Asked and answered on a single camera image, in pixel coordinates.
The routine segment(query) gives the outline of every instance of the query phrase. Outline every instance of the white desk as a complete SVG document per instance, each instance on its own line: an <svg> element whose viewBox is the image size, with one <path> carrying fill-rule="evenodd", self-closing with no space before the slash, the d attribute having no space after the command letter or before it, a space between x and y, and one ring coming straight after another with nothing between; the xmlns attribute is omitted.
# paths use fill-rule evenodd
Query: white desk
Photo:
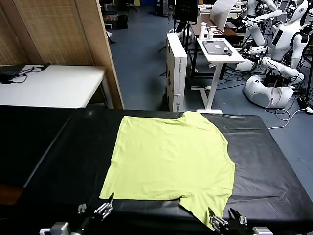
<svg viewBox="0 0 313 235"><path fill-rule="evenodd" d="M191 87L192 90L199 90L205 109L197 109L199 113L210 113L210 114L222 114L220 109L212 109L212 103L217 89L217 84L220 80L221 70L223 63L239 63L243 62L244 58L238 53L238 51L225 39L225 38L213 38L214 41L222 41L232 51L232 55L209 55L203 45L206 40L200 40L197 38L197 43L200 45L207 61L209 63L216 64L213 80L211 86L203 87ZM206 96L205 90L210 90L209 96Z"/></svg>
<svg viewBox="0 0 313 235"><path fill-rule="evenodd" d="M32 67L26 65L24 70ZM28 73L24 83L0 84L0 105L86 107L104 74L104 67L50 65L42 72Z"/></svg>
<svg viewBox="0 0 313 235"><path fill-rule="evenodd" d="M209 15L211 13L211 10L212 10L212 6L210 6L210 8L206 8L204 7L203 5L198 5L198 10L199 10L199 15ZM233 18L233 19L236 19L238 18L238 14L242 12L242 9L240 8L232 8L230 10L230 13L228 15L228 18Z"/></svg>

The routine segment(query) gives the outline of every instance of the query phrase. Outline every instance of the white desk leg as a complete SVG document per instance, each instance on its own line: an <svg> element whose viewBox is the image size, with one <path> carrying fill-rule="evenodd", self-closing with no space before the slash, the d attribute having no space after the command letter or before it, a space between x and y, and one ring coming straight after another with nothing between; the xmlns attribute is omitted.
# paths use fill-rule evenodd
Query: white desk leg
<svg viewBox="0 0 313 235"><path fill-rule="evenodd" d="M218 63L216 65L212 84L211 84L211 89L210 89L210 93L209 93L209 97L207 99L207 104L205 106L206 109L212 109L212 104L213 104L215 92L217 89L217 84L219 83L219 80L220 80L222 67L223 67L223 63Z"/></svg>
<svg viewBox="0 0 313 235"><path fill-rule="evenodd" d="M222 114L222 111L220 109L212 109L212 103L215 96L215 92L217 89L217 85L220 80L221 70L223 67L223 63L218 63L215 68L214 76L212 79L211 86L207 87L191 87L192 90L199 90L203 104L205 106L205 109L197 109L198 113L207 113L207 114ZM210 90L209 97L206 97L205 90Z"/></svg>

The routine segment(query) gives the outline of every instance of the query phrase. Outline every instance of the yellow t-shirt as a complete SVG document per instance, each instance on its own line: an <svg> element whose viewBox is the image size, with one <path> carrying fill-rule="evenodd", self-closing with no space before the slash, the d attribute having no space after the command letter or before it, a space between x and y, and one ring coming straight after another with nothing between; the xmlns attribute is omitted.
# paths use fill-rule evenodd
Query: yellow t-shirt
<svg viewBox="0 0 313 235"><path fill-rule="evenodd" d="M178 119L122 119L100 198L171 200L202 223L208 207L222 217L232 194L235 164L227 140L201 114Z"/></svg>

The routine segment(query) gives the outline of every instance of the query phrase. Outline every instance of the wooden partition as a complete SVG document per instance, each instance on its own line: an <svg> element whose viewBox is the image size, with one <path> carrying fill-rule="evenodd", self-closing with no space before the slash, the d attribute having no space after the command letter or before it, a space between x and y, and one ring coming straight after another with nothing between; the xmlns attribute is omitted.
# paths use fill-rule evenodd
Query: wooden partition
<svg viewBox="0 0 313 235"><path fill-rule="evenodd" d="M98 0L0 0L0 63L105 66L124 108Z"/></svg>

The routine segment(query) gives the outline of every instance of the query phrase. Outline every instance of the white box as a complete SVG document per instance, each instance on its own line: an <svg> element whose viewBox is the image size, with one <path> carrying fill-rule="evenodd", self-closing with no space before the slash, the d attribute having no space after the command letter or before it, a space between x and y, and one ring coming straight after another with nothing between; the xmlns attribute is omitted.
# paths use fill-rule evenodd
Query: white box
<svg viewBox="0 0 313 235"><path fill-rule="evenodd" d="M166 95L170 111L183 107L187 54L175 33L168 33L166 47Z"/></svg>

